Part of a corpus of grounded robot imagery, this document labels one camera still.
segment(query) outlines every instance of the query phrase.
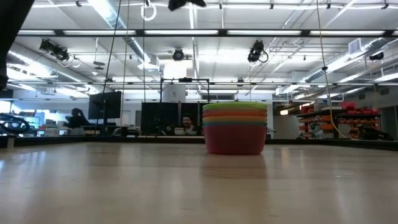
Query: man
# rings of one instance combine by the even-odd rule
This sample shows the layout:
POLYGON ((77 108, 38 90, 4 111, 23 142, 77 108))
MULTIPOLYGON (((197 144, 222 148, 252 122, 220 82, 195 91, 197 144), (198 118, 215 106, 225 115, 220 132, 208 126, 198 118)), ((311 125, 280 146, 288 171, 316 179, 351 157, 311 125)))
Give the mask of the man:
POLYGON ((197 129, 192 124, 192 117, 190 114, 185 114, 182 116, 182 124, 184 126, 184 134, 195 135, 192 131, 196 132, 197 129))

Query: green bowl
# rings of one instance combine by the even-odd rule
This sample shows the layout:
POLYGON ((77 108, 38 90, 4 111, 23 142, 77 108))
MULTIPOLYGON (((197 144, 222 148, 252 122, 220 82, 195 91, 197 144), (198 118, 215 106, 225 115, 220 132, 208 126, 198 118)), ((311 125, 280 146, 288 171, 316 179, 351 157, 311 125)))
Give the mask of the green bowl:
POLYGON ((204 110, 220 109, 220 108, 259 108, 267 109, 264 103, 251 103, 251 102, 227 102, 227 103, 210 103, 203 106, 204 110))

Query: red bowl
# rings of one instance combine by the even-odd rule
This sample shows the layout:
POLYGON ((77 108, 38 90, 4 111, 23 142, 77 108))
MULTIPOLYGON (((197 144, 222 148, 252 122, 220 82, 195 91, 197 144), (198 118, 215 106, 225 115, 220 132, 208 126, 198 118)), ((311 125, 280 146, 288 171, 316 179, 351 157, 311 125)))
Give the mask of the red bowl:
POLYGON ((208 152, 224 155, 258 155, 266 141, 266 127, 253 125, 204 126, 208 152))

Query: person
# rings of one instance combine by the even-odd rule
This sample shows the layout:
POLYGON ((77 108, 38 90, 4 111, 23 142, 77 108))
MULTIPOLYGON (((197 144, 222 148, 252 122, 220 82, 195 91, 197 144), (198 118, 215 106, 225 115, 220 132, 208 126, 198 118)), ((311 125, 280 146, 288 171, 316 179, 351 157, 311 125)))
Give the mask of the person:
POLYGON ((192 124, 192 117, 190 114, 182 116, 182 124, 184 127, 184 134, 193 134, 192 131, 197 131, 196 127, 192 124))
POLYGON ((82 110, 79 108, 72 109, 72 116, 66 116, 65 118, 67 119, 68 123, 65 123, 63 125, 68 128, 73 129, 90 125, 90 122, 87 121, 82 110))

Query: computer monitor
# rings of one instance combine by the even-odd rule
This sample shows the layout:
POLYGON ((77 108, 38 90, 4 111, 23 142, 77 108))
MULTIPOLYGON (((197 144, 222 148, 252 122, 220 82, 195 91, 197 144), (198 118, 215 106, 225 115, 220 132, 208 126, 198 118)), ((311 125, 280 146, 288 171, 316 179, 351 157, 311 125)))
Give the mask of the computer monitor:
POLYGON ((121 91, 90 95, 88 119, 120 118, 121 98, 121 91))

